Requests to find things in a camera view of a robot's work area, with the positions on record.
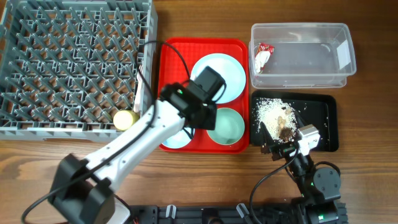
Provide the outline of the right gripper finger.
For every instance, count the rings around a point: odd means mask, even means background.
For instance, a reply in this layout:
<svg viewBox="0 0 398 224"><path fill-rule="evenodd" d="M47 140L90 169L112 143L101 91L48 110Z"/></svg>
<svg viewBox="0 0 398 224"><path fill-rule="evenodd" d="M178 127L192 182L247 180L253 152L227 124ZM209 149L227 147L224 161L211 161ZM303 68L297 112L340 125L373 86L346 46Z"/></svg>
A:
<svg viewBox="0 0 398 224"><path fill-rule="evenodd" d="M260 131L262 136L261 152L263 154L275 153L277 143L271 138L266 125L262 121L260 122Z"/></svg>
<svg viewBox="0 0 398 224"><path fill-rule="evenodd" d="M298 128L303 128L308 125L308 123L301 117L298 111L294 111L294 115L297 121Z"/></svg>

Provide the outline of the rice and food leftovers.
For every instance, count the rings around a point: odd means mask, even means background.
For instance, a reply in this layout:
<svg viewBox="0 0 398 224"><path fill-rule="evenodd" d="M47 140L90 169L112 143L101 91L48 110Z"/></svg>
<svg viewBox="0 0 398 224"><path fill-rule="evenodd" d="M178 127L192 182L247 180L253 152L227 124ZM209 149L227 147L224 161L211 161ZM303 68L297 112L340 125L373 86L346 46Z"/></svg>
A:
<svg viewBox="0 0 398 224"><path fill-rule="evenodd" d="M269 100L265 103L261 103L258 114L259 131L260 122L262 121L266 125L271 138L276 143L284 142L284 140L280 138L282 128L291 129L293 136L297 137L298 126L294 111L295 110L292 106L288 103L282 102L280 99Z"/></svg>

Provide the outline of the small light blue saucer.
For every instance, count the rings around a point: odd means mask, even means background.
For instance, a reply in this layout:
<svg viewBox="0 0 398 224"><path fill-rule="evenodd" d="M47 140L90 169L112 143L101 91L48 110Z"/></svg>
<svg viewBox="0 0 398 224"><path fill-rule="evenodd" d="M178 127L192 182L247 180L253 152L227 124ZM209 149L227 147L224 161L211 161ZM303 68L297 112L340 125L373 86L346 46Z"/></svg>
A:
<svg viewBox="0 0 398 224"><path fill-rule="evenodd" d="M195 129L185 127L177 134L166 139L162 145L171 149L180 149L188 145L193 140L194 134Z"/></svg>

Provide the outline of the green bowl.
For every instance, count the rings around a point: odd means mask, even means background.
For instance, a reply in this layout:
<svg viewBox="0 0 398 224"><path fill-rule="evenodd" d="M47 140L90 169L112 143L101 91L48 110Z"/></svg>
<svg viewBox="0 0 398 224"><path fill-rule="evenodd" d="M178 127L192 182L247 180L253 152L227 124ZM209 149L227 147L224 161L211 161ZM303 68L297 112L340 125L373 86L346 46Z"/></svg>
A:
<svg viewBox="0 0 398 224"><path fill-rule="evenodd" d="M216 113L214 130L208 130L210 139L220 145L237 143L244 134L245 122L243 117L231 108L219 108Z"/></svg>

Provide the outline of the large light blue plate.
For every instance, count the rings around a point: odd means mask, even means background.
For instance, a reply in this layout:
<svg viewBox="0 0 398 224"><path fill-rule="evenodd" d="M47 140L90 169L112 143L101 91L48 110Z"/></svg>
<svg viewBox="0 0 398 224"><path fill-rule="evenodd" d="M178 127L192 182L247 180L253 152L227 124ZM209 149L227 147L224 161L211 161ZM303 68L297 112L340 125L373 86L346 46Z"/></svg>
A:
<svg viewBox="0 0 398 224"><path fill-rule="evenodd" d="M243 66L232 56L227 54L215 53L209 54L194 64L191 71L191 80L195 80L205 67L211 67L218 72L226 82L224 87L213 97L217 104L229 103L235 100L246 86L246 73Z"/></svg>

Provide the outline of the yellow cup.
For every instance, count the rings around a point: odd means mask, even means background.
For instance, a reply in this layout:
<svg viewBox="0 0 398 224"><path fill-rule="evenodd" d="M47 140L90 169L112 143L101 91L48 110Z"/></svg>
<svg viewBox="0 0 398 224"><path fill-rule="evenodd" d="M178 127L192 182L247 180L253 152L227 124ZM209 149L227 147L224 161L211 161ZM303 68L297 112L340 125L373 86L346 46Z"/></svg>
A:
<svg viewBox="0 0 398 224"><path fill-rule="evenodd" d="M116 129L125 131L135 124L138 119L139 115L137 113L130 110L121 110L113 116L113 124Z"/></svg>

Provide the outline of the red snack wrapper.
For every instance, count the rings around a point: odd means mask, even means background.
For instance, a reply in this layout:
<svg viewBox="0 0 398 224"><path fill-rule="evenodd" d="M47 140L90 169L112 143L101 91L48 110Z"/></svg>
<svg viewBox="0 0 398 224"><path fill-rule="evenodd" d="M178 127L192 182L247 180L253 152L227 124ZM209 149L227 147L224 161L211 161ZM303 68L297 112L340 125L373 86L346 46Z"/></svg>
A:
<svg viewBox="0 0 398 224"><path fill-rule="evenodd" d="M257 73L261 73L265 64L270 59L271 55L274 53L275 47L269 44L260 43L257 52L254 57L254 68Z"/></svg>

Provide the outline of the white plastic spoon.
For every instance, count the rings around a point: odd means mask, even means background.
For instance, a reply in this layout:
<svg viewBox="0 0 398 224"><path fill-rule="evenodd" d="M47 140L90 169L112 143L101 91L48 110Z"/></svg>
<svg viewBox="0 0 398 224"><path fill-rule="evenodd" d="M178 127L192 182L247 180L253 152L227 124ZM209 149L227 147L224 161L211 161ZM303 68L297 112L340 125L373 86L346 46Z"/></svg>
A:
<svg viewBox="0 0 398 224"><path fill-rule="evenodd" d="M140 113L140 106L141 106L141 100L142 100L142 78L140 76L140 73L142 73L142 65L139 66L139 73L137 74L137 84L136 84L136 94L135 94L135 100L134 100L134 105L133 105L133 112L139 114Z"/></svg>

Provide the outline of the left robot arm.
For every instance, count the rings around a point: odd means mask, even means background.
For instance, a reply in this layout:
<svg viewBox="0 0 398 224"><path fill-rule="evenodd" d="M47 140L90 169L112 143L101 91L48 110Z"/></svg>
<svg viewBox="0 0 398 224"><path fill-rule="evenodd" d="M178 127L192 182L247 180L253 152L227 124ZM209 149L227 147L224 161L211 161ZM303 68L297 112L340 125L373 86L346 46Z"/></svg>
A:
<svg viewBox="0 0 398 224"><path fill-rule="evenodd" d="M184 126L213 130L213 97L225 89L225 80L210 67L194 80L164 86L147 112L115 140L82 160L73 154L61 160L49 203L68 223L126 223L130 209L115 196L124 179Z"/></svg>

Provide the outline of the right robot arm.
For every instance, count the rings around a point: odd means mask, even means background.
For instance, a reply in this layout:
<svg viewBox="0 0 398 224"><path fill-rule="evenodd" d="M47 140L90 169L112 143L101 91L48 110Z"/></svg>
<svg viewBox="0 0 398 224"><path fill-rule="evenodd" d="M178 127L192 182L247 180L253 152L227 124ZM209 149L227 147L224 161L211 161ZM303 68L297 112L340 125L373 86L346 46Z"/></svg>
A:
<svg viewBox="0 0 398 224"><path fill-rule="evenodd" d="M345 204L339 203L341 198L341 171L331 162L314 163L310 151L318 146L319 130L314 125L302 126L297 130L298 139L283 144L269 145L269 132L266 125L260 123L263 135L261 151L271 153L272 159L285 159L285 164L265 175L252 189L249 198L249 210L254 213L253 197L256 189L268 178L282 169L296 183L300 198L291 202L292 215L297 223L347 223Z"/></svg>

